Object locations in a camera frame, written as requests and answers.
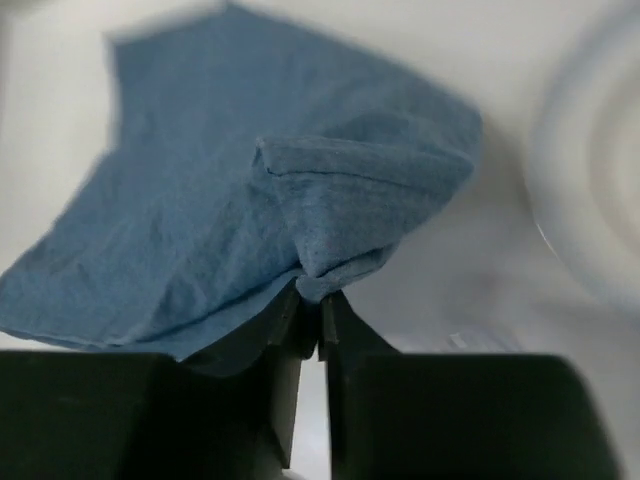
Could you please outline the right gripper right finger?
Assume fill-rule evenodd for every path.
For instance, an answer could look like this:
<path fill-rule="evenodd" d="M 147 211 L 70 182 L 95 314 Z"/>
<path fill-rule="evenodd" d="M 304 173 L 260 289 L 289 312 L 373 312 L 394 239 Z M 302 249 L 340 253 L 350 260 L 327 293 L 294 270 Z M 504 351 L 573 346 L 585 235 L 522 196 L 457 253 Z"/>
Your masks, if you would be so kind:
<path fill-rule="evenodd" d="M 404 354 L 321 304 L 335 479 L 618 479 L 586 383 L 547 354 Z"/>

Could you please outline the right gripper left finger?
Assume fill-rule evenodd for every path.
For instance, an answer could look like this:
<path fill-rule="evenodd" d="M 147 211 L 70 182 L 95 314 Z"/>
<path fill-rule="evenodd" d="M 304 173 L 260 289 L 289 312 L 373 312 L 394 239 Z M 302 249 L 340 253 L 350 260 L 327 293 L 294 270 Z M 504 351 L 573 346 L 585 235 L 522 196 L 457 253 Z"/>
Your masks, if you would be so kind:
<path fill-rule="evenodd" d="M 301 366 L 293 286 L 183 361 L 5 351 L 5 479 L 274 479 L 289 466 Z"/>

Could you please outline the blue cloth napkin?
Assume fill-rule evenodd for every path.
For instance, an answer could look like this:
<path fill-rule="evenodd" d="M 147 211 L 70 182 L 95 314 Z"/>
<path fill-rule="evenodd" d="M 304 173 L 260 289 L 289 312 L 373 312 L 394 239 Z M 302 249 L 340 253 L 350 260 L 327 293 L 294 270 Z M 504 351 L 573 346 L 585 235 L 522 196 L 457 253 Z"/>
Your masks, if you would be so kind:
<path fill-rule="evenodd" d="M 479 111 L 317 31 L 239 6 L 113 44 L 115 147 L 1 278 L 1 328 L 184 358 L 288 283 L 380 269 L 472 175 Z"/>

